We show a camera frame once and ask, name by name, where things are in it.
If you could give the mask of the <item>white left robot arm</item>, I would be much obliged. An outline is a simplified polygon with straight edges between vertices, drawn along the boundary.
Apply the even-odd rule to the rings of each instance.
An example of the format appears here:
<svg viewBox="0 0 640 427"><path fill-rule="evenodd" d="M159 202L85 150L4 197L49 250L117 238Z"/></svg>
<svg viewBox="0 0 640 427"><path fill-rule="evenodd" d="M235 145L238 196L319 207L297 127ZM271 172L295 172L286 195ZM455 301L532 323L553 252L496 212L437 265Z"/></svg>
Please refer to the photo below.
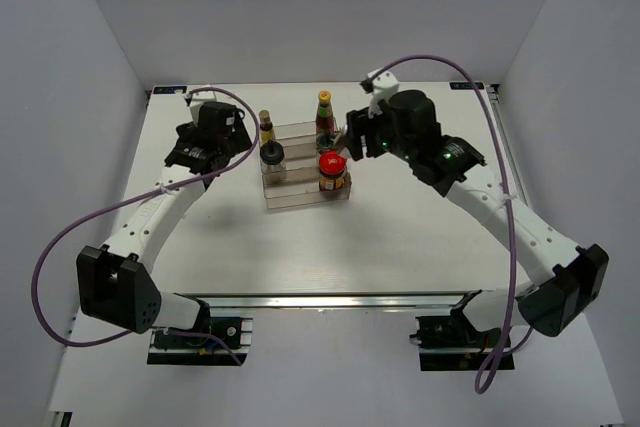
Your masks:
<svg viewBox="0 0 640 427"><path fill-rule="evenodd" d="M76 267L85 315L136 333L176 329L188 345L199 346L211 334L204 302L161 292L151 272L172 231L211 185L210 173L225 169L252 142L243 112L232 104L199 102L192 117L176 129L156 183L159 195L142 201L101 247L84 247Z"/></svg>

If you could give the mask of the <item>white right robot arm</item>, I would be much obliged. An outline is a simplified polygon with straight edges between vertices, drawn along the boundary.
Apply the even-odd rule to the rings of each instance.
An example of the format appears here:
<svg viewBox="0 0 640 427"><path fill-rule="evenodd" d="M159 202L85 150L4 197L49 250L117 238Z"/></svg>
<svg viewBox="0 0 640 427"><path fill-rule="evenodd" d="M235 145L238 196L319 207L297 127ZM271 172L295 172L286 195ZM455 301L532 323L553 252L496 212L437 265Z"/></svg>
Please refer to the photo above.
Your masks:
<svg viewBox="0 0 640 427"><path fill-rule="evenodd" d="M461 137L446 135L435 105L419 90L401 91L346 115L344 142L354 160L389 153L412 174L471 215L506 249L528 277L511 310L519 325L558 336L599 296L609 263L597 244L580 246L527 205L505 195L484 156Z"/></svg>

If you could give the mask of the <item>green-label hot sauce bottle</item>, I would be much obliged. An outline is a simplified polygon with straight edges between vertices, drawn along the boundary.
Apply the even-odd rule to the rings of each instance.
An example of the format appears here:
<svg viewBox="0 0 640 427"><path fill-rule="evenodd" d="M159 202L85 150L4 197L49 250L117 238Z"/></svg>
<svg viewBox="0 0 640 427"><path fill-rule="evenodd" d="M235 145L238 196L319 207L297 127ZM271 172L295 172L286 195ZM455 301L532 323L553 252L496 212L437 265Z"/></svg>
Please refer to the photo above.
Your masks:
<svg viewBox="0 0 640 427"><path fill-rule="evenodd" d="M316 134L335 132L335 117L332 106L332 96L327 90L320 91L317 96L315 127Z"/></svg>

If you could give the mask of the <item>red-lid chili sauce jar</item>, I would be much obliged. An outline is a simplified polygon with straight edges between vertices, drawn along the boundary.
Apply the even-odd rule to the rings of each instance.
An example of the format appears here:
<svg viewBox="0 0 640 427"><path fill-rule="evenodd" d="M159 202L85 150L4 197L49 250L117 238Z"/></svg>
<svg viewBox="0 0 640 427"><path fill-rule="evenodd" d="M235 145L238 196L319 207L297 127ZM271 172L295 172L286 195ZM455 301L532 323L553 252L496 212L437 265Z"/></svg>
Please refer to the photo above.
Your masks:
<svg viewBox="0 0 640 427"><path fill-rule="evenodd" d="M319 188L321 191L335 191L345 185L347 160L336 151L327 151L318 159Z"/></svg>

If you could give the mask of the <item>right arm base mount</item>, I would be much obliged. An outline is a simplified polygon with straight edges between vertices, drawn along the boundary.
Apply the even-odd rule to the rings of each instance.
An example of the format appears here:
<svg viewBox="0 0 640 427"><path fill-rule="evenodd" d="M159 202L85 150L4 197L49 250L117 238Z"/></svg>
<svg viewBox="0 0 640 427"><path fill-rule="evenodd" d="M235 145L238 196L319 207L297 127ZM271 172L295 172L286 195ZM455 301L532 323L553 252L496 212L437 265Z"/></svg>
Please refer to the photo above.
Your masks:
<svg viewBox="0 0 640 427"><path fill-rule="evenodd" d="M409 342L418 349L422 371L478 370L497 347L504 349L498 369L514 368L511 341L501 339L506 302L492 291L415 294L406 300L415 314Z"/></svg>

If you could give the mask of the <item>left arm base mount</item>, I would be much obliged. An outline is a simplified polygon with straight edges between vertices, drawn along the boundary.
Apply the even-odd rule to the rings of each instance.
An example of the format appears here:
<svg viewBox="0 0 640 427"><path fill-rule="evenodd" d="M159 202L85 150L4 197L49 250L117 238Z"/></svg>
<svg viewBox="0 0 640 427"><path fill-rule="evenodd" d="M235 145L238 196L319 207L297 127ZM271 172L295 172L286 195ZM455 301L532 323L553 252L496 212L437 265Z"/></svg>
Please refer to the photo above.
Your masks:
<svg viewBox="0 0 640 427"><path fill-rule="evenodd" d="M147 364L157 366L240 367L252 343L253 318L218 316L209 320L203 334L186 336L156 329L147 353Z"/></svg>

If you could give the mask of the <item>white-lid red-label jar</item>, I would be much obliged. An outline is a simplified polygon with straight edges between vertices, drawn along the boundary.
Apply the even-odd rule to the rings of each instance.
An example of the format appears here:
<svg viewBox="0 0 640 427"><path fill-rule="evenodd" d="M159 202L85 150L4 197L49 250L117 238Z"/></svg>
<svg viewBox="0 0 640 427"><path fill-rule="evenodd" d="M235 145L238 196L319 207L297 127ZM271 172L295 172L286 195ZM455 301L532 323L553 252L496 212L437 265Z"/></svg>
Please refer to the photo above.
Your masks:
<svg viewBox="0 0 640 427"><path fill-rule="evenodd" d="M316 135L316 153L322 155L328 152L337 152L338 134L331 131L323 131Z"/></svg>

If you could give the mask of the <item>small yellow-label brown bottle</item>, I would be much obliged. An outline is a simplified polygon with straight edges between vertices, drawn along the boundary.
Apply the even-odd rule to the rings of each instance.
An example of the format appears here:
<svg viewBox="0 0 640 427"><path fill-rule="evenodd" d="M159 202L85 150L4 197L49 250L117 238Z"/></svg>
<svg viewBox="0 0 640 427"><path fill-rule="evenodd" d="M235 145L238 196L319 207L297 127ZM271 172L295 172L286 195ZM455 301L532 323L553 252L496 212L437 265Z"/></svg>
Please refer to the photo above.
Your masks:
<svg viewBox="0 0 640 427"><path fill-rule="evenodd" d="M271 120L271 116L268 110L263 109L259 112L259 130L260 130L260 145L275 140L275 130Z"/></svg>

